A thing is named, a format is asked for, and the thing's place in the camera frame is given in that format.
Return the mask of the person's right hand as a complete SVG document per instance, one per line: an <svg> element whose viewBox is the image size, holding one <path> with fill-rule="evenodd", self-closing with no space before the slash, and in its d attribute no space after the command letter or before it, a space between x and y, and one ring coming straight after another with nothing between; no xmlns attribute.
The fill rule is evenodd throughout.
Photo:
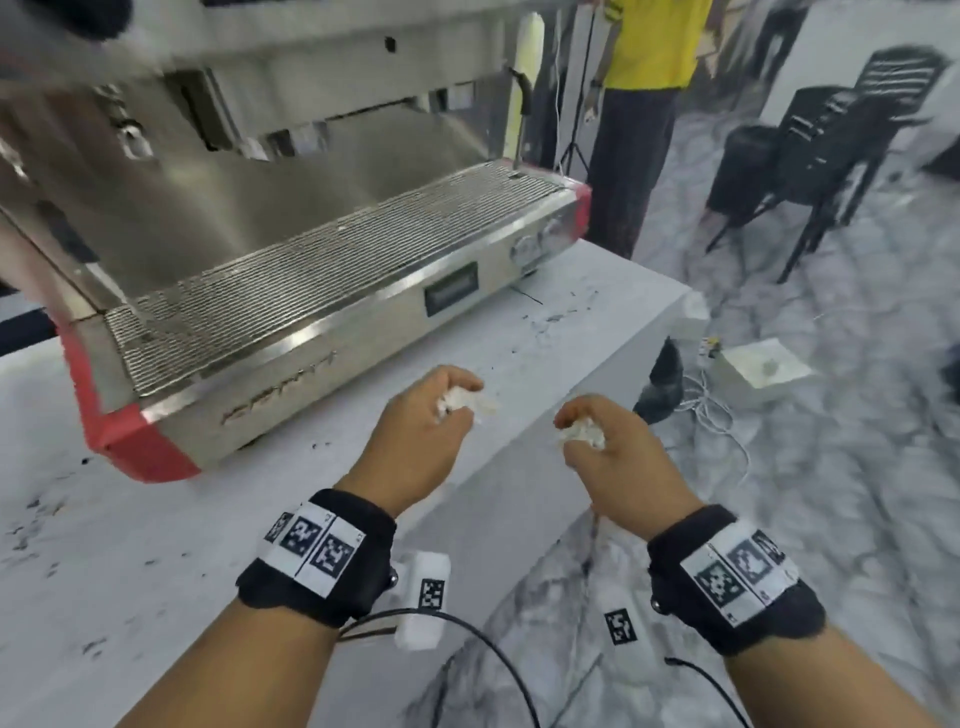
<svg viewBox="0 0 960 728"><path fill-rule="evenodd" d="M562 453L566 466L582 481L592 509L649 542L705 504L644 420L624 409L625 438L618 451L584 458Z"/></svg>

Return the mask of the person's left hand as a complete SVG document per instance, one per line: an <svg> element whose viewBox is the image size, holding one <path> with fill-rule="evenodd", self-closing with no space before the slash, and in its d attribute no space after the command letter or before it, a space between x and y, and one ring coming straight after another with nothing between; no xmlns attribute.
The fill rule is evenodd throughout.
<svg viewBox="0 0 960 728"><path fill-rule="evenodd" d="M466 437L445 437L426 421L418 379L388 401L358 460L334 489L396 519L447 480Z"/></svg>

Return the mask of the white tissue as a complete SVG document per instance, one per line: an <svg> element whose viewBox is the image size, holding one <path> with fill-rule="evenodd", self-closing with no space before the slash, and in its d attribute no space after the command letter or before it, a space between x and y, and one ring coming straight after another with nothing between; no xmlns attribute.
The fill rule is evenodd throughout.
<svg viewBox="0 0 960 728"><path fill-rule="evenodd" d="M569 442L582 442L600 452L606 449L604 430L592 418L576 419L569 426L559 430L558 442L562 445Z"/></svg>
<svg viewBox="0 0 960 728"><path fill-rule="evenodd" d="M454 386L437 401L437 417L438 421L442 421L455 411L467 409L473 414L474 421L480 422L485 417L496 415L499 408L499 403L482 391Z"/></svg>

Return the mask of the person's left forearm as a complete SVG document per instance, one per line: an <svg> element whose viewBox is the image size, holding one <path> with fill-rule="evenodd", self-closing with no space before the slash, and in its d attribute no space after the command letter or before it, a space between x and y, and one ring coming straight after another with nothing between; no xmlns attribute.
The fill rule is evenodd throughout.
<svg viewBox="0 0 960 728"><path fill-rule="evenodd" d="M306 728L339 638L235 598L115 728Z"/></svg>

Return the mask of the person's right forearm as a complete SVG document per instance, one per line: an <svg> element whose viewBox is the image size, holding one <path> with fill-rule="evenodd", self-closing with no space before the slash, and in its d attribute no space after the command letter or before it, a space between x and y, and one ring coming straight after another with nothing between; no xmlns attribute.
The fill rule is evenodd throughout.
<svg viewBox="0 0 960 728"><path fill-rule="evenodd" d="M753 728L943 728L832 625L766 638L724 664Z"/></svg>

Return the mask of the black shoe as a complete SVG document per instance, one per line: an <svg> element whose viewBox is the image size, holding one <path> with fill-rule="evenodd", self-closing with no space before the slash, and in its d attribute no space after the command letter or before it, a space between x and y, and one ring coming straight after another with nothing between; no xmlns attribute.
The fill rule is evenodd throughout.
<svg viewBox="0 0 960 728"><path fill-rule="evenodd" d="M650 427L669 418L684 401L684 374L677 343L667 337L632 411Z"/></svg>

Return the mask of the stainless espresso machine red corners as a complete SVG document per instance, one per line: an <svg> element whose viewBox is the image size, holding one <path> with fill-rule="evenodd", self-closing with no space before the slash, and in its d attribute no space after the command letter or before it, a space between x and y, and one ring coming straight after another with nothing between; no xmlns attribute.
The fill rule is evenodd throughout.
<svg viewBox="0 0 960 728"><path fill-rule="evenodd" d="M577 0L0 0L0 281L84 439L187 480L538 271Z"/></svg>

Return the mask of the black wristband with marker tags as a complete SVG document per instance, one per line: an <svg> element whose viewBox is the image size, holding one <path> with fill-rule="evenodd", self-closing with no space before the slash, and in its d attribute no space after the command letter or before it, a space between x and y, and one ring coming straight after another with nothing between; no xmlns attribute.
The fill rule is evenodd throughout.
<svg viewBox="0 0 960 728"><path fill-rule="evenodd" d="M286 608L331 628L366 617L387 591L397 522L365 498L317 491L282 512L236 580L258 610Z"/></svg>
<svg viewBox="0 0 960 728"><path fill-rule="evenodd" d="M647 543L652 604L731 658L765 640L811 639L824 606L795 562L761 528L708 504Z"/></svg>

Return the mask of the black tripod stand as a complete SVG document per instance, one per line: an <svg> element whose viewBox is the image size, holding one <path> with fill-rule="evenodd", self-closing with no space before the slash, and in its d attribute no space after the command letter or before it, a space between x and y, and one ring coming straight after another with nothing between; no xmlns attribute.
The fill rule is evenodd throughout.
<svg viewBox="0 0 960 728"><path fill-rule="evenodd" d="M574 162L574 138L582 115L582 99L594 30L594 7L578 4L562 15L559 37L558 120L554 170L570 176Z"/></svg>

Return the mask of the stack of black chairs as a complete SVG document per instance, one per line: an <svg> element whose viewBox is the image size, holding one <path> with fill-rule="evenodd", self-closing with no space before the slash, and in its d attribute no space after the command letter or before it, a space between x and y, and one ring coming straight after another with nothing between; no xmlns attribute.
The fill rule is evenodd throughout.
<svg viewBox="0 0 960 728"><path fill-rule="evenodd" d="M920 111L953 65L929 45L884 48L852 87L801 88L777 126L731 131L705 204L725 221L705 253L784 203L802 206L809 216L777 279L784 284L828 232L851 223L895 137L930 123Z"/></svg>

